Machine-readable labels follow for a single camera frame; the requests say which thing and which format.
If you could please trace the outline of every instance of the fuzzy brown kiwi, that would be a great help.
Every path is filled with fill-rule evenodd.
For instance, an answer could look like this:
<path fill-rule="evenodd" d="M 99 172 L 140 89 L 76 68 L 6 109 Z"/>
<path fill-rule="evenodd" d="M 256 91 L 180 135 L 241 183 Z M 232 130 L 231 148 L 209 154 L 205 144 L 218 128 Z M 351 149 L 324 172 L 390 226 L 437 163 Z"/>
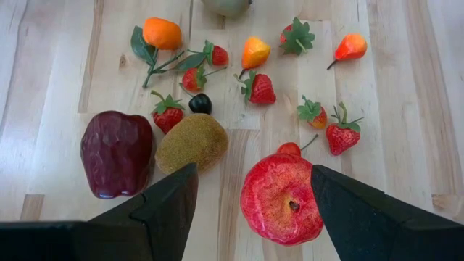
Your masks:
<path fill-rule="evenodd" d="M 188 163 L 198 164 L 198 173 L 211 168 L 227 151 L 224 128 L 211 116 L 192 114 L 172 128 L 154 156 L 164 174 L 171 174 Z"/>

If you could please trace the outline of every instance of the wood grain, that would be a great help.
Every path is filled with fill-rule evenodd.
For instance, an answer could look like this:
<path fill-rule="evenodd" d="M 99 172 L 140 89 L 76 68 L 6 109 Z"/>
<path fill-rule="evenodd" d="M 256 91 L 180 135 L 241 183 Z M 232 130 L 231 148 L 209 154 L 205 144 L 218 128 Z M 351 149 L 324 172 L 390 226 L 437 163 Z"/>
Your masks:
<path fill-rule="evenodd" d="M 280 246 L 252 232 L 239 206 L 256 162 L 283 142 L 303 145 L 315 134 L 319 139 L 302 152 L 313 164 L 464 223 L 463 7 L 460 0 L 256 0 L 231 19 L 201 0 L 0 1 L 0 220 L 87 220 L 127 200 L 92 195 L 80 139 L 106 109 L 150 119 L 159 101 L 150 89 L 187 105 L 180 73 L 156 75 L 149 90 L 141 88 L 148 67 L 133 54 L 130 36 L 147 17 L 162 17 L 180 25 L 184 49 L 202 50 L 208 39 L 230 57 L 204 89 L 230 147 L 200 176 L 184 260 L 338 260 L 325 229 L 314 241 Z M 299 57 L 279 49 L 281 30 L 294 17 L 316 35 L 314 48 Z M 327 71 L 347 33 L 366 37 L 367 54 Z M 257 68 L 273 81 L 272 106 L 245 105 L 233 77 L 250 36 L 272 47 Z M 163 51 L 159 60 L 172 55 Z M 325 131 L 297 117 L 302 95 L 328 115 L 343 101 L 350 119 L 364 117 L 359 144 L 332 156 Z M 161 178 L 156 169 L 151 183 Z"/>

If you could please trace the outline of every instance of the apple skin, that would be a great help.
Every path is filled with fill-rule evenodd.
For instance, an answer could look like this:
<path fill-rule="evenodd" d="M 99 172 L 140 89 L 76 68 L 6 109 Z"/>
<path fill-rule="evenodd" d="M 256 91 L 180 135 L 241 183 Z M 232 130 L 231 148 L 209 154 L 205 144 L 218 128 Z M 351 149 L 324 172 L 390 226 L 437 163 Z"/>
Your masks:
<path fill-rule="evenodd" d="M 312 164 L 292 154 L 272 154 L 246 176 L 240 207 L 252 230 L 284 246 L 319 236 L 324 226 L 311 187 Z"/>

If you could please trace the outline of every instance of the small pear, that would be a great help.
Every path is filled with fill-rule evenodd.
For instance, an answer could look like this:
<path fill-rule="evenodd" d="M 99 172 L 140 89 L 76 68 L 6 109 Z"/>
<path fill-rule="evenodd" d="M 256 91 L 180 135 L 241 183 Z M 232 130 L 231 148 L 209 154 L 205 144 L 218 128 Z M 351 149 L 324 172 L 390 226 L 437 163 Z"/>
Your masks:
<path fill-rule="evenodd" d="M 248 10 L 252 0 L 202 0 L 203 4 L 219 15 L 236 17 Z"/>

